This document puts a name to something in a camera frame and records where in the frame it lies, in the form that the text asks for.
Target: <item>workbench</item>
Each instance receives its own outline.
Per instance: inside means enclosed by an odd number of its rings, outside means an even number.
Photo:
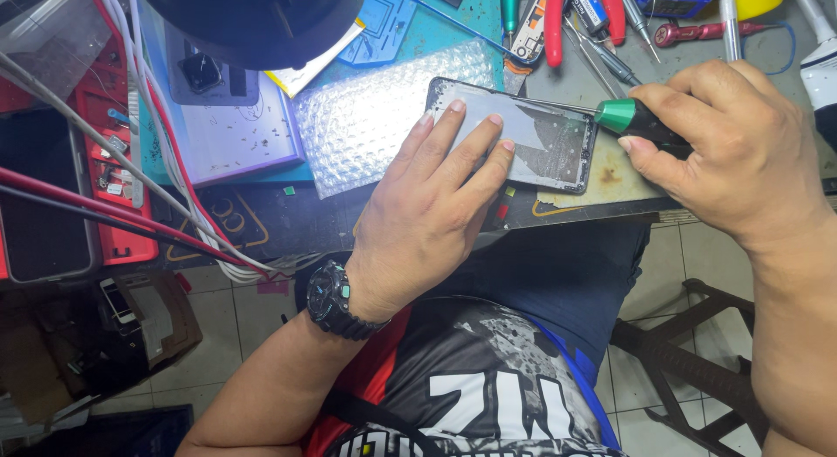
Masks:
[[[437,0],[427,0],[446,9],[465,23],[488,36],[500,38],[499,0],[464,0],[458,11]],[[824,1],[826,13],[834,21],[833,0]],[[758,17],[759,22],[786,20],[796,32],[796,56],[785,73],[771,76],[772,81],[788,98],[803,109],[811,110],[808,95],[800,78],[800,60],[816,47],[811,28],[794,0],[785,0],[776,10]],[[681,25],[717,22],[715,11],[705,10],[695,20],[681,20]],[[650,30],[655,31],[664,20],[653,18]],[[419,7],[408,38],[399,53],[399,60],[437,50],[445,45],[471,38],[454,25]],[[747,58],[764,71],[777,71],[788,61],[789,33],[784,28],[759,32],[747,39]],[[657,49],[661,64],[643,48],[639,36],[629,28],[628,38],[618,48],[619,57],[631,66],[643,82],[665,82],[677,71],[711,58],[722,58],[722,41],[679,43]],[[495,56],[497,81],[500,81],[501,55]],[[333,81],[359,72],[339,63],[332,63],[318,78]],[[549,68],[541,59],[528,77],[524,92],[529,98],[596,107],[609,95],[601,88],[568,40],[564,40],[563,64]],[[837,154],[817,135],[820,152],[820,174],[823,190],[837,192]],[[292,185],[294,195],[284,189]],[[306,182],[271,182],[213,185],[201,191],[201,202],[224,227],[230,241],[241,245],[243,253],[254,259],[309,252],[350,250],[354,244],[353,229],[375,184],[363,186],[320,200],[314,185]],[[157,221],[194,234],[179,214],[158,197],[151,197],[152,213]],[[593,150],[589,186],[583,195],[539,192],[533,185],[508,182],[500,189],[500,197],[490,208],[483,231],[509,230],[540,225],[576,222],[614,216],[639,215],[681,208],[659,187],[645,181],[630,165],[626,153],[615,137],[599,131]],[[144,269],[182,269],[213,263],[211,259],[161,245],[160,256],[143,265]]]

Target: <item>left hand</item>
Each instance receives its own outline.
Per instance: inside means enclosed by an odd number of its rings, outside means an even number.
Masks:
[[[346,264],[349,310],[361,320],[389,320],[468,258],[514,143],[498,142],[463,184],[502,129],[500,115],[490,115],[448,154],[465,115],[457,100],[435,126],[429,114],[418,120],[361,214]]]

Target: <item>bubble wrap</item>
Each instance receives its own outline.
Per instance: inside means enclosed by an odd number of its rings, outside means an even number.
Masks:
[[[380,181],[424,113],[437,76],[496,88],[490,47],[462,42],[327,84],[294,99],[299,135],[321,199]]]

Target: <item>rust stain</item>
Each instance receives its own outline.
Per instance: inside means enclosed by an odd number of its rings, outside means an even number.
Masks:
[[[604,168],[604,170],[602,170],[602,177],[600,177],[599,180],[602,184],[615,184],[617,182],[622,182],[621,177],[613,177],[613,173],[615,172],[616,170],[613,168]]]

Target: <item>black wristwatch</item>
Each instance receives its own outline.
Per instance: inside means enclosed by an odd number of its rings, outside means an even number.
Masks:
[[[346,270],[329,260],[308,282],[308,314],[321,330],[362,341],[389,323],[369,323],[349,313],[351,289]]]

